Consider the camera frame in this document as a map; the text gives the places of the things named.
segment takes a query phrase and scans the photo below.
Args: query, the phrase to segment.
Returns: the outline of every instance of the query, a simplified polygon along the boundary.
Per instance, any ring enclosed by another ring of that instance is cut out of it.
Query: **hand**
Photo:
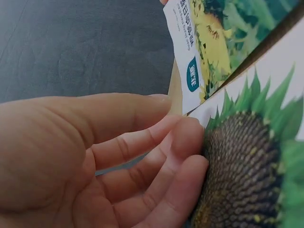
[[[208,163],[199,122],[165,117],[169,108],[131,94],[1,104],[0,227],[179,228]]]

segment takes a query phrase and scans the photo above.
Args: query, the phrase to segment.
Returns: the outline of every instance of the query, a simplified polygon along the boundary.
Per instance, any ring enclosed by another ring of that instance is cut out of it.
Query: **sunflower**
[[[303,96],[281,109],[294,66],[269,98],[255,74],[234,102],[225,91],[206,128],[210,162],[192,228],[301,228],[304,224],[304,142],[296,140]]]
[[[192,18],[199,41],[199,52],[203,60],[208,61],[225,75],[231,74],[230,59],[226,38],[230,38],[232,30],[224,30],[222,26],[223,9],[216,0],[192,0]]]

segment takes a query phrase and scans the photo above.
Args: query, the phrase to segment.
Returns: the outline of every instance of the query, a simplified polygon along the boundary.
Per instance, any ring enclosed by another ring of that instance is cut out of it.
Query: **blue logo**
[[[191,60],[187,69],[187,85],[191,92],[194,92],[199,86],[199,73],[195,57]]]

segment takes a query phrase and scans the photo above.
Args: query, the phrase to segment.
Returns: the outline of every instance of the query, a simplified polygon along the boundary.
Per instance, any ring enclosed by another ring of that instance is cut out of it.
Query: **gray surface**
[[[0,0],[0,102],[167,93],[171,38],[158,0]]]

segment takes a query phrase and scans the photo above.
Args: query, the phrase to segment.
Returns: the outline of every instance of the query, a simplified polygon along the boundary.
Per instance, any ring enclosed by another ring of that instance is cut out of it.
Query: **sunflower seed package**
[[[206,101],[302,0],[169,0],[182,114]]]
[[[209,170],[187,228],[304,227],[304,19],[196,108]]]

